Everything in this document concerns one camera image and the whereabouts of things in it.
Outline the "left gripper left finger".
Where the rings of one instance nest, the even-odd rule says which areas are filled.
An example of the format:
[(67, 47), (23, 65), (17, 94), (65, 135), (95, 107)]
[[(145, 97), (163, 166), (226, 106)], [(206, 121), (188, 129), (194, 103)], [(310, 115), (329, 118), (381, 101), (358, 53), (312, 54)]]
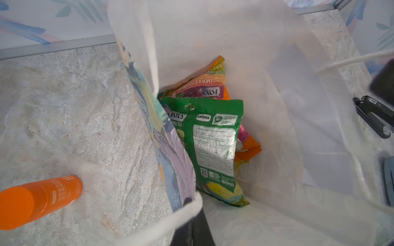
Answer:
[(170, 246), (192, 246), (192, 242), (192, 222), (189, 221), (175, 231)]

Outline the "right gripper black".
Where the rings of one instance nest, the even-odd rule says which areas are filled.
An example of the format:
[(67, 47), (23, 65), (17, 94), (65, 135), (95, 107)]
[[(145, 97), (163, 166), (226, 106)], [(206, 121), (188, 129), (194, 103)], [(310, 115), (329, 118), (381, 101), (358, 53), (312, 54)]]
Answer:
[(369, 89), (385, 102), (394, 105), (394, 60), (391, 59), (372, 80)]

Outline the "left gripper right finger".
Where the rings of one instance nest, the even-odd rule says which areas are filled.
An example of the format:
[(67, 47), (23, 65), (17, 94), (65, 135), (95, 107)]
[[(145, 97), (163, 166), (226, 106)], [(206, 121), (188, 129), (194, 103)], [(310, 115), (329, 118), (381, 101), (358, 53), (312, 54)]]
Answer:
[(204, 210), (193, 219), (193, 245), (215, 246)]

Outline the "green Fox's spring tea packet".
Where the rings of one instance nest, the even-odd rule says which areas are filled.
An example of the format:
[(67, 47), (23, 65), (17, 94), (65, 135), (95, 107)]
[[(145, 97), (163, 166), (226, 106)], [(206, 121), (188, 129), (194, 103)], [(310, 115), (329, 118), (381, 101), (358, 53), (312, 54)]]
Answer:
[(162, 101), (194, 166), (197, 189), (234, 207), (249, 205), (234, 175), (243, 101), (169, 96)]

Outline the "floral paper gift bag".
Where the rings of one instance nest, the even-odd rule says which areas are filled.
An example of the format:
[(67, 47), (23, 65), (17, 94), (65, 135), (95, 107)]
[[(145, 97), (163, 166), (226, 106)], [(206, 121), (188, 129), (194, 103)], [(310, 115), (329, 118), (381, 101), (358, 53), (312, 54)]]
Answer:
[[(382, 212), (353, 98), (282, 1), (110, 1), (108, 18), (161, 168), (172, 214), (121, 241), (144, 246), (203, 209), (216, 246), (372, 246)], [(226, 88), (263, 152), (234, 168), (249, 205), (197, 189), (158, 93), (225, 59)]]

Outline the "orange Fox's lemon candy packet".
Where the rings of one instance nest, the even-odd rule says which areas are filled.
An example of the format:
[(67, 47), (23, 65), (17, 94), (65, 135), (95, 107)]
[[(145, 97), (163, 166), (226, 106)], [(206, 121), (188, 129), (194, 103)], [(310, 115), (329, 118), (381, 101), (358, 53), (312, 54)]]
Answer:
[[(218, 56), (206, 67), (189, 75), (178, 82), (175, 86), (160, 93), (158, 98), (169, 96), (174, 98), (198, 97), (213, 98), (219, 100), (230, 100), (226, 88), (225, 59)], [(262, 151), (261, 145), (252, 135), (240, 126), (238, 133), (240, 146), (235, 154), (235, 164), (240, 165), (250, 160)]]

